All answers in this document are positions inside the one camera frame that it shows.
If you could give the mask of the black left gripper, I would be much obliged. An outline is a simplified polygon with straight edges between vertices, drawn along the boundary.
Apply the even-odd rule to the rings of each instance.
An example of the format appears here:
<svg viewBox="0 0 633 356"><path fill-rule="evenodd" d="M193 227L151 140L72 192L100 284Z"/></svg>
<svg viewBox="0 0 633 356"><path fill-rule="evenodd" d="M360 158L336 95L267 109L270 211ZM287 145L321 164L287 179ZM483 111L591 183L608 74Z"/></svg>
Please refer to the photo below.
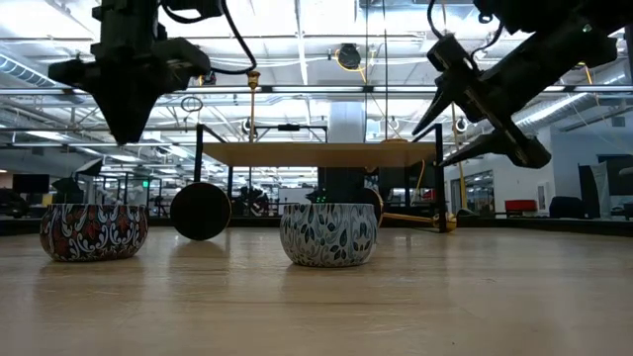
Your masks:
<svg viewBox="0 0 633 356"><path fill-rule="evenodd" d="M211 71L209 58L183 38L170 39L158 21L160 6L171 0L102 0L92 9L100 40L91 45L92 61L79 57L53 63L50 79L92 95L117 144L138 142L150 112L163 94L187 87L189 79ZM131 86L129 133L117 94L108 86Z"/></svg>

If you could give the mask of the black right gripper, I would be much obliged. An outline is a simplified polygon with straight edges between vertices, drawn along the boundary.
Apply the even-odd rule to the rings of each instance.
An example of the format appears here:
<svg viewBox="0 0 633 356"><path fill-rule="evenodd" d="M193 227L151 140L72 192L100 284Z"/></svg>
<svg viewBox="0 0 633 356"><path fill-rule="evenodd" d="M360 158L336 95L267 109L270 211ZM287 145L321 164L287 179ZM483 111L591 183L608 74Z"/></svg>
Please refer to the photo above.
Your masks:
<svg viewBox="0 0 633 356"><path fill-rule="evenodd" d="M608 33L584 25L562 25L533 34L495 66L481 71L469 66L466 51L454 36L447 35L427 53L441 75L435 79L436 94L412 134L420 134L450 104L456 104L470 122L487 120L494 130L450 154L439 167L495 153L519 167L541 168L551 154L536 137L525 135L512 115L578 63L598 66L616 57L616 39Z"/></svg>

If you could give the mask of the red floral candle tin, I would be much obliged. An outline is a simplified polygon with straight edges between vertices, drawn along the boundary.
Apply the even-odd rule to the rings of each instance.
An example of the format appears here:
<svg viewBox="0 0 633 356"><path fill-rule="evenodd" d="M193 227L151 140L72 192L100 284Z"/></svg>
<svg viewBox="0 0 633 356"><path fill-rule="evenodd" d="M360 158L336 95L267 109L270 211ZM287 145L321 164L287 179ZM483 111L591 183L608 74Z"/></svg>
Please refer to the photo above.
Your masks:
<svg viewBox="0 0 633 356"><path fill-rule="evenodd" d="M40 243L54 261L97 262L135 256L148 234L145 206L53 204L40 226Z"/></svg>

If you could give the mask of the small wooden shelf black legs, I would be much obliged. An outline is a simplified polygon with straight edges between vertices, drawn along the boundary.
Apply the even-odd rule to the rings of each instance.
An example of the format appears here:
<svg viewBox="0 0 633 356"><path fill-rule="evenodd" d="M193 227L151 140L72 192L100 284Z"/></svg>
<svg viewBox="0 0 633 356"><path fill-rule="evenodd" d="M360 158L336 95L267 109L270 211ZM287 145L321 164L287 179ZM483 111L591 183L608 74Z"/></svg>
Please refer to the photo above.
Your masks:
<svg viewBox="0 0 633 356"><path fill-rule="evenodd" d="M448 230L446 218L442 126L434 124L412 142L316 143L316 142L226 142L205 125L196 126L194 180L199 182L205 155L229 166L249 167L401 167L419 161L435 167L435 204L438 229Z"/></svg>

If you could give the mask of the blue leaf candle tin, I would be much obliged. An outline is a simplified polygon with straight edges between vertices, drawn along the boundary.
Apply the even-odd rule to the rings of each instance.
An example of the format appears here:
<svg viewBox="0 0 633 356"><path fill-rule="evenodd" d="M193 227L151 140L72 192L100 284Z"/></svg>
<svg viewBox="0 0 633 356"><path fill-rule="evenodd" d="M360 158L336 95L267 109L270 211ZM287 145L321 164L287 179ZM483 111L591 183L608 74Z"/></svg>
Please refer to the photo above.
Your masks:
<svg viewBox="0 0 633 356"><path fill-rule="evenodd" d="M378 221L370 204L294 204L284 208L280 240L298 265L339 268L367 263L377 248Z"/></svg>

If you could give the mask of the black studio softbox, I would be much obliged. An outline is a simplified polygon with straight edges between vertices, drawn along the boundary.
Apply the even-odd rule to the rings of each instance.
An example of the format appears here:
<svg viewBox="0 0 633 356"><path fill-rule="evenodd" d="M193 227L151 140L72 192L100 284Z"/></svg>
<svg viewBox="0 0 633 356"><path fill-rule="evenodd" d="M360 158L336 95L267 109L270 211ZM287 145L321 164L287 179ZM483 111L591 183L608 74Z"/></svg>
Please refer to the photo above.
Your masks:
<svg viewBox="0 0 633 356"><path fill-rule="evenodd" d="M101 173L103 163L104 163L104 160L102 158L97 158L97 159L88 161L82 166L80 166L79 168L77 168L74 174L97 177Z"/></svg>

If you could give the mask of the red seat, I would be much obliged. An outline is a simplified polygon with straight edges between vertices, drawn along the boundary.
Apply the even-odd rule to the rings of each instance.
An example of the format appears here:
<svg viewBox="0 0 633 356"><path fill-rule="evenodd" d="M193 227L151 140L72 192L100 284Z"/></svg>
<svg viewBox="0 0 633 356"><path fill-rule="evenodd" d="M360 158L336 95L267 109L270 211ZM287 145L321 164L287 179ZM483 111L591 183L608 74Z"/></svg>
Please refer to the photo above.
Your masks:
<svg viewBox="0 0 633 356"><path fill-rule="evenodd" d="M538 211L537 203L534 200L505 200L504 208L508 215L523 215Z"/></svg>

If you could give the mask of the black monitor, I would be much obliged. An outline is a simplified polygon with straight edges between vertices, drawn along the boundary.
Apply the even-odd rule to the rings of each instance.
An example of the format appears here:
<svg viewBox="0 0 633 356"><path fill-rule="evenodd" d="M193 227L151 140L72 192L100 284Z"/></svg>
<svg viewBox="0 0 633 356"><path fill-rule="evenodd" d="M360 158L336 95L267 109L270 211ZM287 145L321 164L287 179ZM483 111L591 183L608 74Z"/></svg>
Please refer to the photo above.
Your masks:
<svg viewBox="0 0 633 356"><path fill-rule="evenodd" d="M47 194L50 177L48 174L14 174L12 190L19 194Z"/></svg>

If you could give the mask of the black chair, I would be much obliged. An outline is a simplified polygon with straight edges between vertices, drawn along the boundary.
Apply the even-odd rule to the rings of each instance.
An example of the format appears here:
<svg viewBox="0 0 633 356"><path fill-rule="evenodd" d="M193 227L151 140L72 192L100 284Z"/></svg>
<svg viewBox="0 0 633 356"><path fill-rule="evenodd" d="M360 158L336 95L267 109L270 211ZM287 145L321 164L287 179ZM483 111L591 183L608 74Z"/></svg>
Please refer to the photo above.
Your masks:
<svg viewBox="0 0 633 356"><path fill-rule="evenodd" d="M585 206L577 197L555 196L549 206L549 217L553 219L583 219Z"/></svg>

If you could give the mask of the black and white panel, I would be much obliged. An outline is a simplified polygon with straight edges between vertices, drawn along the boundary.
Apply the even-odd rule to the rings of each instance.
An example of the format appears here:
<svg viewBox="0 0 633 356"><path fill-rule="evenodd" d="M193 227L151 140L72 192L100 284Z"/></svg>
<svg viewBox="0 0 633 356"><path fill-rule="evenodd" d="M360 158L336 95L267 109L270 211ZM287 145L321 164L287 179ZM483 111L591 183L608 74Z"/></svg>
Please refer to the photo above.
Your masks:
<svg viewBox="0 0 633 356"><path fill-rule="evenodd" d="M581 196L589 219L611 218L608 171L605 162L580 165Z"/></svg>

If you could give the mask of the black aluminium table frame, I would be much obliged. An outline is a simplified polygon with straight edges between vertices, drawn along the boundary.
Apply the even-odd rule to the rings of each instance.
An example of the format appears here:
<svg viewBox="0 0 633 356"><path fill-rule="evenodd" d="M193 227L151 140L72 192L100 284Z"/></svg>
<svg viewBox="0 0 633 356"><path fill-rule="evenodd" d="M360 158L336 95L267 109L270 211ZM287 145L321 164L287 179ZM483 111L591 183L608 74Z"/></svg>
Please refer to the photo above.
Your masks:
<svg viewBox="0 0 633 356"><path fill-rule="evenodd" d="M39 233L39 219L0 220L0 236ZM169 219L150 218L149 227L170 226ZM228 227L279 227L280 218L232 218ZM383 220L381 227L423 227L422 222ZM563 220L545 218L523 219L464 219L461 228L525 228L586 234L633 237L633 221Z"/></svg>

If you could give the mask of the large dark wall screen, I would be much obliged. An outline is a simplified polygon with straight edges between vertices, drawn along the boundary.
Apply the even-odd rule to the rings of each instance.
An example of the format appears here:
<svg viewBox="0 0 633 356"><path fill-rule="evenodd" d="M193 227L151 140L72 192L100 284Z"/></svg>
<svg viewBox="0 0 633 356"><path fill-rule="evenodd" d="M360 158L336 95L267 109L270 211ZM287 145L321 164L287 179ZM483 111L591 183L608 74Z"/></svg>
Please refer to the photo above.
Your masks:
<svg viewBox="0 0 633 356"><path fill-rule="evenodd" d="M611 196L633 196L633 173L623 174L623 169L633 168L633 155L599 155L599 163L606 163L607 181Z"/></svg>

